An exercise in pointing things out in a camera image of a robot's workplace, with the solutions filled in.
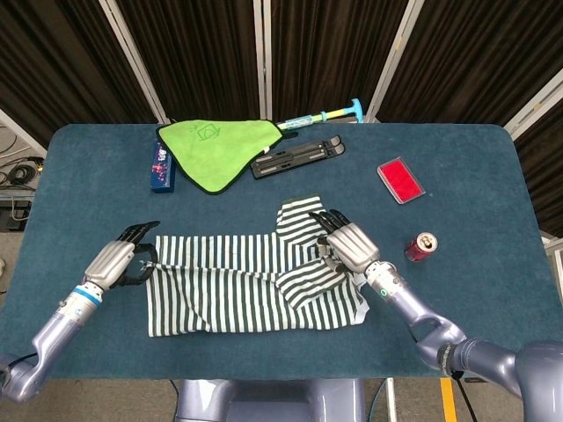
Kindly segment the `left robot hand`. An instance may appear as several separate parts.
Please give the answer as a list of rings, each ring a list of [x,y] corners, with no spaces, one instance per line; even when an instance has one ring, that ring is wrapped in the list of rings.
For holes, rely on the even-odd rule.
[[[153,244],[142,244],[144,236],[160,221],[134,224],[122,231],[109,242],[84,271],[84,281],[91,282],[104,291],[115,286],[137,286],[147,281],[154,267],[143,264],[143,270],[135,277],[128,276],[128,266],[137,254],[149,253],[150,261],[158,260],[157,249]]]

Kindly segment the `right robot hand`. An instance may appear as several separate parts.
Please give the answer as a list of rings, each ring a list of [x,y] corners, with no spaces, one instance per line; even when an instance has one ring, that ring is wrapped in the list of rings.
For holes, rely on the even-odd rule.
[[[309,217],[325,231],[317,240],[318,252],[336,273],[343,273],[345,268],[365,273],[380,259],[378,247],[340,211],[309,212]]]

